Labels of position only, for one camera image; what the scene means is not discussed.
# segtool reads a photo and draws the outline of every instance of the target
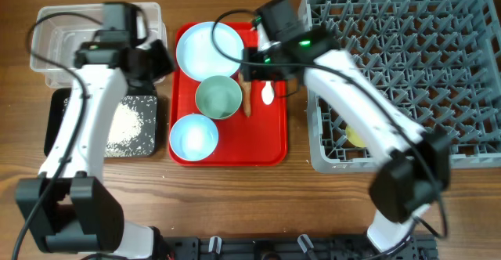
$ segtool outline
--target yellow object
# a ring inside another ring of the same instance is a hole
[[[362,138],[359,137],[359,135],[355,132],[355,130],[350,127],[346,126],[346,137],[348,138],[348,141],[357,147],[366,147],[366,144],[363,142]]]

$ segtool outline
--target black metal base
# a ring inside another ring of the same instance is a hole
[[[197,237],[166,237],[164,240],[175,250],[175,260],[211,260],[209,240]],[[357,260],[375,255],[364,235],[346,235],[312,238],[319,260]],[[262,260],[269,252],[282,260],[305,260],[305,254],[296,239],[222,239],[220,260]],[[393,260],[438,260],[437,244],[432,235],[415,235]]]

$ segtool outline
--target brown utensil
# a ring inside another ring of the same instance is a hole
[[[251,116],[251,89],[252,82],[244,81],[243,75],[238,73],[238,83],[243,92],[243,112],[247,117]]]

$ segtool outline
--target dish rack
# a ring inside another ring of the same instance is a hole
[[[400,111],[450,139],[453,168],[501,166],[501,27],[493,0],[301,0],[306,29],[335,33],[367,79]],[[312,166],[375,171],[346,123],[308,91]]]

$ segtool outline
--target red tray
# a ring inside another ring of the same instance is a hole
[[[188,23],[179,29],[175,44],[182,34],[196,23]],[[258,36],[251,31],[250,23],[227,23],[235,29],[247,46],[257,46]],[[177,69],[172,79],[171,120],[174,123],[187,114],[201,114],[195,105],[195,91],[200,83]],[[264,82],[253,81],[250,94],[252,113],[246,117],[243,108],[228,119],[213,120],[218,127],[219,141],[213,154],[202,161],[185,161],[179,158],[169,145],[172,160],[183,166],[273,166],[287,154],[287,102],[277,96],[285,95],[286,84],[277,82],[276,97],[269,106],[261,99]]]

